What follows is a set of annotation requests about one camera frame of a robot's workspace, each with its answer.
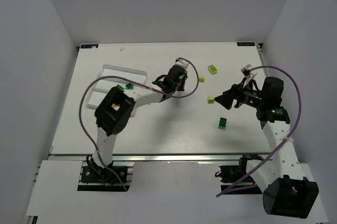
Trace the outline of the pale lime square lego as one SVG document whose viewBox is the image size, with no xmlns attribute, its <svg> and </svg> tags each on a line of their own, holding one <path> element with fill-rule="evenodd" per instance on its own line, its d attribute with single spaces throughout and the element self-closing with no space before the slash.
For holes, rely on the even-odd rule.
<svg viewBox="0 0 337 224">
<path fill-rule="evenodd" d="M 214 96 L 208 96 L 208 97 L 207 97 L 207 102 L 208 102 L 209 104 L 214 103 L 214 99 L 215 99 Z"/>
</svg>

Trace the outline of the pale lime small lego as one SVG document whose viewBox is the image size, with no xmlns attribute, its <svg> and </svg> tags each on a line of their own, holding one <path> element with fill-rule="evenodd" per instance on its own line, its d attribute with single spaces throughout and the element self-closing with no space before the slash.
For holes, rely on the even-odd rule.
<svg viewBox="0 0 337 224">
<path fill-rule="evenodd" d="M 199 82 L 205 82 L 205 76 L 199 75 Z"/>
</svg>

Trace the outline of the dark green hollow lego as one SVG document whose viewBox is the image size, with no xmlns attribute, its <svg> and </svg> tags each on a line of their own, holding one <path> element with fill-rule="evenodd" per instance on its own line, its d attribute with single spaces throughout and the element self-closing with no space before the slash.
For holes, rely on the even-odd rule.
<svg viewBox="0 0 337 224">
<path fill-rule="evenodd" d="M 221 130 L 226 129 L 227 119 L 220 117 L 218 128 Z"/>
</svg>

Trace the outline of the lime hollow lego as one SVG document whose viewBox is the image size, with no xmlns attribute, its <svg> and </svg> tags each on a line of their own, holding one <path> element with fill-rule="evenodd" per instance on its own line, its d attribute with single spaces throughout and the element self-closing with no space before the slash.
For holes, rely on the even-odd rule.
<svg viewBox="0 0 337 224">
<path fill-rule="evenodd" d="M 212 75 L 214 75 L 214 74 L 216 74 L 217 73 L 217 68 L 212 64 L 212 65 L 209 65 L 208 67 L 207 67 L 207 69 L 208 69 L 208 71 L 212 74 Z"/>
</svg>

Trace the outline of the dark green small lego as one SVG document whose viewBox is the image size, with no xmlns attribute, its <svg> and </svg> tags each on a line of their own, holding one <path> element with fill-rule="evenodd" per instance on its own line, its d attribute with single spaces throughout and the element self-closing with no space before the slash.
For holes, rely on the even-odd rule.
<svg viewBox="0 0 337 224">
<path fill-rule="evenodd" d="M 126 84 L 125 88 L 127 90 L 132 90 L 132 89 L 134 89 L 134 85 L 132 83 L 128 83 L 128 84 Z"/>
</svg>

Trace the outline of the orange rounded lego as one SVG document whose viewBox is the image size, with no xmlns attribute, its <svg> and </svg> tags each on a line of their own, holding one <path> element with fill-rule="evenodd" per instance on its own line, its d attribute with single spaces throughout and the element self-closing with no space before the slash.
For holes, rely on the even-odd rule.
<svg viewBox="0 0 337 224">
<path fill-rule="evenodd" d="M 112 108 L 114 108 L 115 110 L 118 110 L 119 109 L 119 107 L 120 107 L 120 105 L 119 104 L 112 104 Z"/>
</svg>

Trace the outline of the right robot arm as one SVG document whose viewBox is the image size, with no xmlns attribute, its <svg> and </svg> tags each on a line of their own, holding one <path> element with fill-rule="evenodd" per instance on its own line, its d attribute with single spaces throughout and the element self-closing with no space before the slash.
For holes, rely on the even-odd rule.
<svg viewBox="0 0 337 224">
<path fill-rule="evenodd" d="M 215 97 L 215 102 L 226 109 L 245 104 L 256 109 L 256 117 L 268 141 L 271 153 L 263 158 L 244 154 L 237 169 L 222 168 L 216 176 L 233 184 L 224 194 L 244 190 L 237 184 L 251 179 L 262 192 L 264 211 L 268 215 L 305 219 L 319 194 L 316 182 L 304 174 L 289 136 L 290 118 L 281 106 L 284 82 L 277 77 L 266 77 L 261 89 L 255 80 L 243 80 Z"/>
</svg>

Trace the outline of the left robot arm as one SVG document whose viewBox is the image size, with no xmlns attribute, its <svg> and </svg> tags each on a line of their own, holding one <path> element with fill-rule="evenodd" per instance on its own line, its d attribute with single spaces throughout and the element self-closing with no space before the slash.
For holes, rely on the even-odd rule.
<svg viewBox="0 0 337 224">
<path fill-rule="evenodd" d="M 124 130 L 132 112 L 139 107 L 160 103 L 176 91 L 183 91 L 187 79 L 187 64 L 176 62 L 166 75 L 158 77 L 149 89 L 136 87 L 121 90 L 114 86 L 95 110 L 98 150 L 93 154 L 96 165 L 103 168 L 113 162 L 117 135 Z"/>
</svg>

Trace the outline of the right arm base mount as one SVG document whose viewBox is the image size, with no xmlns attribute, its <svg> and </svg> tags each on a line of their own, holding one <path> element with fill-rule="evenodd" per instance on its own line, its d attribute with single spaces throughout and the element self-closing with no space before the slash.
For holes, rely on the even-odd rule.
<svg viewBox="0 0 337 224">
<path fill-rule="evenodd" d="M 244 176 L 246 174 L 247 162 L 252 160 L 263 161 L 264 158 L 256 154 L 244 154 L 236 165 L 219 166 L 219 171 L 214 176 L 220 179 L 221 190 L 227 189 L 236 180 Z M 262 194 L 262 191 L 251 177 L 247 177 L 228 194 Z"/>
</svg>

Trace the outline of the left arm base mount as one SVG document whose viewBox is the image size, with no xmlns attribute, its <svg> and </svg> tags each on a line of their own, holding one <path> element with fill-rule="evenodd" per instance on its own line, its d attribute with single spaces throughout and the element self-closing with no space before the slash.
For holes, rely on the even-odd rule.
<svg viewBox="0 0 337 224">
<path fill-rule="evenodd" d="M 109 164 L 108 167 L 119 176 L 126 190 L 124 190 L 118 177 L 112 171 L 97 165 L 90 155 L 86 157 L 86 161 L 82 165 L 77 190 L 91 192 L 127 191 L 132 182 L 132 168 L 127 166 L 113 166 L 113 163 Z"/>
</svg>

